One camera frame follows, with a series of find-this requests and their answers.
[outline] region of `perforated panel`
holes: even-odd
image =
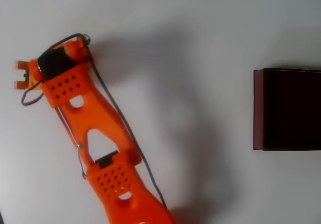
[[[42,89],[51,105],[59,106],[70,99],[82,95],[89,90],[91,79],[84,64],[46,81]]]
[[[107,198],[120,196],[132,188],[130,172],[123,166],[113,164],[99,171],[96,184]]]

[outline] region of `black box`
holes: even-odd
[[[321,71],[254,71],[253,149],[321,150]]]

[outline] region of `wire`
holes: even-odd
[[[26,98],[28,92],[30,92],[31,90],[35,89],[35,88],[36,88],[40,83],[42,83],[42,82],[43,82],[43,81],[37,82],[35,85],[33,85],[32,87],[28,88],[28,89],[24,92],[24,94],[22,95],[22,98],[21,98],[21,104],[22,104],[23,106],[32,105],[32,104],[38,102],[38,101],[43,97],[44,93],[41,93],[41,94],[40,94],[38,97],[36,97],[34,100],[31,100],[31,101],[29,101],[29,102],[25,102],[25,98]]]
[[[159,197],[160,197],[160,200],[162,201],[163,205],[167,208],[167,205],[166,205],[166,203],[165,203],[165,200],[164,200],[164,197],[163,197],[163,195],[162,195],[162,192],[161,192],[161,190],[159,189],[159,187],[157,186],[157,183],[156,183],[155,178],[154,178],[154,176],[153,176],[153,174],[152,174],[152,172],[151,172],[151,169],[150,169],[150,166],[149,166],[149,164],[148,164],[148,162],[147,162],[147,159],[146,159],[143,151],[141,150],[141,148],[140,148],[140,146],[139,146],[139,144],[138,144],[138,141],[137,141],[137,139],[136,139],[136,137],[135,137],[135,135],[134,135],[134,133],[133,133],[133,131],[132,131],[132,129],[131,129],[131,127],[130,127],[128,121],[127,121],[127,119],[126,119],[126,117],[125,117],[125,115],[122,113],[122,111],[121,111],[120,107],[118,106],[118,104],[116,103],[114,97],[111,95],[111,93],[110,93],[110,91],[108,90],[108,88],[107,88],[104,80],[101,78],[101,76],[100,76],[100,74],[99,74],[99,72],[98,72],[98,70],[97,70],[97,67],[96,67],[96,65],[95,65],[95,63],[94,63],[93,57],[92,57],[92,55],[91,55],[91,53],[90,53],[90,51],[89,51],[88,45],[85,45],[85,48],[86,48],[86,50],[87,50],[87,52],[88,52],[88,56],[89,56],[89,59],[90,59],[90,61],[91,61],[92,69],[94,70],[95,75],[97,76],[97,78],[98,78],[101,86],[103,87],[103,89],[104,89],[105,93],[107,94],[107,96],[109,97],[110,101],[111,101],[112,104],[114,105],[116,111],[119,113],[120,117],[122,118],[122,120],[123,120],[123,122],[124,122],[124,124],[125,124],[125,126],[126,126],[126,128],[127,128],[127,130],[128,130],[128,132],[129,132],[132,140],[134,141],[134,143],[135,143],[135,145],[136,145],[136,147],[137,147],[137,149],[138,149],[138,151],[139,151],[139,153],[140,153],[140,155],[141,155],[141,158],[142,158],[142,160],[143,160],[143,162],[144,162],[144,164],[145,164],[145,166],[146,166],[146,169],[147,169],[147,171],[148,171],[148,173],[149,173],[149,176],[150,176],[150,179],[151,179],[151,181],[152,181],[152,184],[153,184],[154,188],[156,189],[156,191],[157,191],[157,193],[158,193],[158,195],[159,195]]]

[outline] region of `orange robotic arm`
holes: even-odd
[[[85,35],[75,34],[55,44],[36,60],[18,61],[16,67],[26,71],[27,79],[15,82],[15,87],[31,87],[25,93],[34,88],[43,90],[78,149],[87,167],[87,174],[83,172],[83,176],[102,201],[111,224],[174,224],[166,206],[146,189],[135,169],[141,162],[142,152],[122,113],[102,96],[88,74],[89,66],[97,72],[88,44]],[[73,107],[69,100],[78,95],[83,97],[84,104]],[[93,160],[87,140],[91,129],[98,129],[110,138],[119,151]],[[122,198],[125,193],[130,193],[130,197]]]

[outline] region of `white background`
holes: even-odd
[[[321,0],[0,0],[6,224],[108,223],[54,110],[13,89],[15,60],[76,32],[180,223],[321,222],[321,152],[252,150],[253,70],[321,66]],[[115,149],[89,141],[94,157]]]

